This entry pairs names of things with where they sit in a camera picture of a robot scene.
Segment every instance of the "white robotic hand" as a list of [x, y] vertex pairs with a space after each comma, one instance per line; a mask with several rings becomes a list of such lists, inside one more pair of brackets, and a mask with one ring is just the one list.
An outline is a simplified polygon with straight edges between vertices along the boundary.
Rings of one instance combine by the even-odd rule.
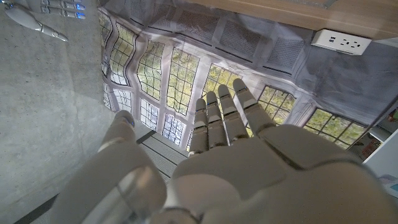
[[135, 143], [127, 111], [54, 203], [51, 223], [398, 223], [395, 203], [361, 161], [292, 125], [275, 126], [242, 80], [199, 99], [190, 146], [166, 186]]
[[12, 20], [24, 27], [40, 31], [63, 41], [68, 41], [68, 38], [53, 28], [37, 21], [30, 12], [57, 14], [77, 19], [86, 18], [82, 12], [86, 7], [80, 4], [81, 0], [2, 0], [1, 2], [6, 5], [6, 14]]

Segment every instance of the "robot finger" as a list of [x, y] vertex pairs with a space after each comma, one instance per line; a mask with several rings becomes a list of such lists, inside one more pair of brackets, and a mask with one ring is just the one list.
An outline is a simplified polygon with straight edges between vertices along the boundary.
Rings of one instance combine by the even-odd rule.
[[44, 6], [42, 7], [42, 11], [47, 14], [56, 14], [65, 17], [72, 17], [77, 19], [86, 19], [86, 16], [82, 12], [73, 12], [69, 10], [59, 9], [56, 7]]
[[254, 135], [258, 136], [263, 129], [275, 126], [242, 80], [234, 80], [233, 86]]
[[217, 96], [210, 91], [206, 94], [207, 115], [208, 115], [208, 136], [209, 149], [216, 146], [227, 146], [226, 133], [223, 120], [221, 118], [220, 108], [218, 107]]
[[198, 99], [195, 111], [195, 122], [193, 124], [191, 146], [189, 156], [208, 151], [208, 121], [206, 114], [206, 102]]
[[218, 95], [220, 96], [221, 107], [224, 114], [224, 125], [228, 136], [229, 144], [241, 138], [248, 138], [246, 127], [243, 125], [242, 118], [238, 113], [226, 85], [218, 87]]
[[59, 1], [59, 0], [42, 0], [43, 5], [50, 7], [60, 7], [71, 10], [85, 10], [86, 7], [80, 3], [70, 1]]

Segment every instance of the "white outlet cover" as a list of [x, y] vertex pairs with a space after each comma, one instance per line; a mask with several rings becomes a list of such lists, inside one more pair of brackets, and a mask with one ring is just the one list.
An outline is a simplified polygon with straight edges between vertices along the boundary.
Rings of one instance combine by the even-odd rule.
[[349, 55], [362, 55], [371, 39], [323, 29], [315, 34], [311, 45]]

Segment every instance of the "gray floor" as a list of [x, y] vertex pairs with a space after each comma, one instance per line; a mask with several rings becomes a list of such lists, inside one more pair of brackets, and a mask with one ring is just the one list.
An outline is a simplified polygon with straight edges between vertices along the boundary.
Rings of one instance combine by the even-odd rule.
[[113, 113], [102, 104], [95, 2], [87, 19], [35, 14], [64, 43], [0, 11], [0, 223], [59, 193], [97, 149]]

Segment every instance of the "window pane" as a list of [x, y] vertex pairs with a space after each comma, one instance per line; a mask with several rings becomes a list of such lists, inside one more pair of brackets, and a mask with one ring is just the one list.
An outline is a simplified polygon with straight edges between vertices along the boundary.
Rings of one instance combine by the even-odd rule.
[[174, 48], [170, 66], [167, 106], [187, 115], [199, 58]]
[[308, 126], [304, 126], [304, 129], [306, 129], [307, 131], [310, 131], [310, 132], [312, 132], [312, 133], [315, 133], [315, 134], [318, 134], [318, 133], [319, 133], [319, 131], [317, 131], [317, 130], [315, 130], [315, 129], [312, 129], [312, 128], [308, 127]]
[[308, 120], [304, 128], [319, 134], [329, 141], [335, 142], [344, 149], [347, 149], [365, 131], [364, 126], [319, 108]]
[[101, 26], [101, 46], [105, 47], [105, 41], [109, 33], [112, 31], [111, 20], [108, 16], [98, 11], [99, 25]]
[[232, 83], [235, 79], [237, 78], [242, 78], [239, 75], [232, 73], [224, 68], [221, 68], [217, 65], [212, 64], [210, 66], [210, 71], [207, 76], [206, 84], [203, 89], [202, 95], [205, 95], [209, 91], [213, 91], [216, 93], [217, 98], [218, 96], [218, 87], [221, 84], [226, 85], [230, 90], [233, 91], [233, 87], [229, 85], [229, 83]]
[[351, 122], [343, 118], [332, 117], [322, 129], [322, 132], [330, 134], [331, 136], [337, 138], [348, 127], [350, 123]]
[[185, 124], [180, 120], [175, 119], [171, 114], [166, 114], [163, 136], [175, 144], [180, 145], [184, 127]]
[[189, 134], [189, 140], [188, 140], [188, 144], [187, 144], [187, 148], [186, 150], [189, 152], [189, 149], [191, 147], [191, 141], [192, 141], [192, 131]]
[[[140, 78], [140, 76], [138, 76], [141, 82], [141, 90], [156, 100], [160, 100], [158, 92], [160, 90], [160, 81], [162, 77], [161, 64], [163, 49], [164, 44], [148, 41], [147, 51], [140, 59], [137, 71], [138, 75], [146, 77]], [[150, 88], [143, 88], [143, 83]]]
[[118, 101], [119, 110], [126, 110], [131, 113], [131, 92], [113, 89], [113, 93]]
[[295, 98], [290, 93], [266, 86], [259, 98], [259, 104], [275, 124], [282, 124], [289, 116], [294, 100]]
[[141, 121], [144, 125], [156, 131], [158, 108], [141, 99]]
[[341, 135], [340, 139], [345, 143], [352, 144], [357, 140], [363, 133], [365, 128], [357, 124], [351, 124], [348, 129]]
[[[127, 85], [124, 75], [124, 66], [127, 64], [128, 58], [134, 50], [133, 38], [137, 35], [120, 24], [116, 24], [119, 37], [113, 46], [111, 52], [111, 80], [120, 85]], [[139, 74], [142, 74], [142, 68], [139, 68]]]
[[331, 118], [331, 113], [317, 109], [306, 125], [321, 130], [329, 118]]
[[251, 131], [251, 128], [249, 127], [249, 124], [246, 125], [246, 131], [248, 132], [249, 137], [253, 137], [253, 132]]

